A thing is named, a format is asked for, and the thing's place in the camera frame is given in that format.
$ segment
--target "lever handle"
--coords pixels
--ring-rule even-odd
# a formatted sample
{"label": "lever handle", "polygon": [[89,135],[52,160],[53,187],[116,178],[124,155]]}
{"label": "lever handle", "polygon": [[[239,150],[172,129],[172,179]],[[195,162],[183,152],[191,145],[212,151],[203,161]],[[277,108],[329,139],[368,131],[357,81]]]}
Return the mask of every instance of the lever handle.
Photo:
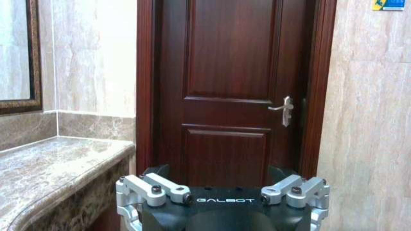
{"label": "lever handle", "polygon": [[283,125],[288,127],[291,121],[291,110],[293,109],[292,98],[287,96],[284,98],[284,105],[280,107],[268,107],[268,110],[279,111],[283,110]]}

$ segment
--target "marble countertop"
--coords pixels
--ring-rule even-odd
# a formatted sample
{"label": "marble countertop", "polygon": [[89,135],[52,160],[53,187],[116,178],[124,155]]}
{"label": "marble countertop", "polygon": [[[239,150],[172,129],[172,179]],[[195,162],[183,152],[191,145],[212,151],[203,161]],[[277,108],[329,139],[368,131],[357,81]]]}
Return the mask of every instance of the marble countertop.
{"label": "marble countertop", "polygon": [[129,141],[54,137],[1,151],[0,230],[24,230],[135,150]]}

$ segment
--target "wooden door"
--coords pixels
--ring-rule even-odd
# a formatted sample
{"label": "wooden door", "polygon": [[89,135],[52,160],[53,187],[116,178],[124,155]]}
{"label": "wooden door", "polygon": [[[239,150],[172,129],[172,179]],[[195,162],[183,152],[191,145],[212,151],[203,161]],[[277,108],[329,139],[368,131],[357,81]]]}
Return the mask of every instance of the wooden door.
{"label": "wooden door", "polygon": [[[305,0],[164,0],[157,6],[153,159],[189,186],[259,186],[296,168]],[[293,99],[281,125],[283,98]]]}

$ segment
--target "bolt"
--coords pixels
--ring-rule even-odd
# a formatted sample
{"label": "bolt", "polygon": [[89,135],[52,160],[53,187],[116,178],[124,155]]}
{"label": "bolt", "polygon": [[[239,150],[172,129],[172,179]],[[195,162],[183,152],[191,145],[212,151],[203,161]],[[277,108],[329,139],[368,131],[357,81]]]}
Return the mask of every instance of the bolt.
{"label": "bolt", "polygon": [[300,195],[300,194],[301,194],[301,188],[300,188],[300,187],[292,187],[292,188],[291,188],[291,192],[292,192],[293,194]]}
{"label": "bolt", "polygon": [[189,205],[191,202],[192,202],[192,196],[191,196],[189,193],[187,193],[187,194],[184,195],[184,197],[183,197],[183,203],[187,204],[187,205]]}
{"label": "bolt", "polygon": [[153,193],[153,194],[161,193],[161,186],[160,186],[160,185],[152,186],[152,193]]}
{"label": "bolt", "polygon": [[265,195],[261,195],[260,200],[261,200],[263,205],[267,205],[269,203],[269,197]]}

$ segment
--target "blue sticker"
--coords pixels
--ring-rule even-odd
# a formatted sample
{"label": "blue sticker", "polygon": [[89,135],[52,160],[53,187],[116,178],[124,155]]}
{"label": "blue sticker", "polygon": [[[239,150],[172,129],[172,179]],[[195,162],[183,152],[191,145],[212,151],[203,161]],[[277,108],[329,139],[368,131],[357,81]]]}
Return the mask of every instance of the blue sticker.
{"label": "blue sticker", "polygon": [[373,0],[375,11],[403,11],[405,0]]}

